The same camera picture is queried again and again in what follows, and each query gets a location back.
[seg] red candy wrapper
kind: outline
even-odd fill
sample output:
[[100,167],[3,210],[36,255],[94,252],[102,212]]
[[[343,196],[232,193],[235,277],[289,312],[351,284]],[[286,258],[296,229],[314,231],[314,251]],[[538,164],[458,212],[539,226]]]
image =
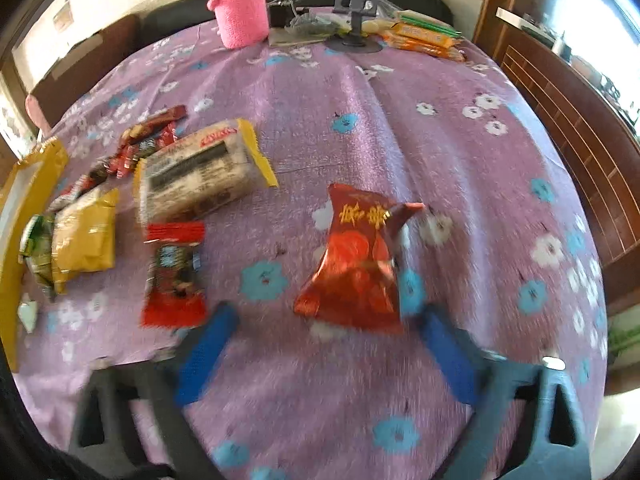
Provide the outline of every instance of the red candy wrapper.
[[197,326],[207,318],[204,291],[198,283],[204,240],[202,222],[149,224],[146,241],[154,244],[154,260],[146,280],[142,326]]
[[334,219],[327,249],[294,311],[344,326],[399,330],[398,282],[389,247],[424,204],[395,203],[345,184],[331,184],[329,197]]

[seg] plastic-wrapped bread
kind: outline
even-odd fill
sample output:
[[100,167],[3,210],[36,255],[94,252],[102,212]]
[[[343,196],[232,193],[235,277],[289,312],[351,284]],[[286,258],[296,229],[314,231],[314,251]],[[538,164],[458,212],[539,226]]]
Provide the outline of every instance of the plastic-wrapped bread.
[[191,220],[264,184],[278,181],[251,123],[221,121],[140,161],[138,219],[143,226]]

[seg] window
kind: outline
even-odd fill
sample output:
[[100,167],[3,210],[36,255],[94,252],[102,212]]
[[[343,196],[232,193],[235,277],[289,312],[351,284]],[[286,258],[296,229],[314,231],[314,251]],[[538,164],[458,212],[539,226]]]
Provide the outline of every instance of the window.
[[[572,54],[587,60],[620,91],[619,103],[631,120],[640,107],[640,46],[601,0],[558,0],[549,25]],[[640,133],[640,121],[636,123]]]

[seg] candy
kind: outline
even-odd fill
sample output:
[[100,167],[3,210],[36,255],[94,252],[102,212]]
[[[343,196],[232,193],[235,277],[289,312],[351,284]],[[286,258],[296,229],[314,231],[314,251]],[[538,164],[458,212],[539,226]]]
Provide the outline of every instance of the candy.
[[297,314],[371,330],[400,327],[398,283],[390,246],[421,203],[331,184],[334,218],[318,270],[294,304]]

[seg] black phone holder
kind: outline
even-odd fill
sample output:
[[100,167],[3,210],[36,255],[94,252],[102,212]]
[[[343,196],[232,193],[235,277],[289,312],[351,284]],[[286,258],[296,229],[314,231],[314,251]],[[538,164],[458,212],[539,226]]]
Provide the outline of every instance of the black phone holder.
[[[232,324],[234,316],[237,321],[229,304],[216,313],[221,314]],[[225,321],[214,316],[209,323]],[[511,362],[483,351],[467,332],[453,326],[444,309],[432,304],[425,307],[418,328],[452,392],[474,409],[434,479],[479,480],[515,399],[523,399],[526,406],[499,477],[591,479],[578,403],[565,372]],[[207,326],[192,330],[167,360],[94,371],[81,393],[69,453],[112,479],[169,476],[179,480],[224,480],[176,402],[176,388],[180,388],[177,370],[192,359],[199,340],[210,333],[207,330]],[[149,400],[172,466],[149,462],[129,408],[133,399]]]
[[335,34],[325,41],[326,46],[338,52],[370,54],[382,50],[382,46],[362,35],[362,17],[375,17],[378,0],[335,0],[334,12],[351,13],[351,30],[347,34]]

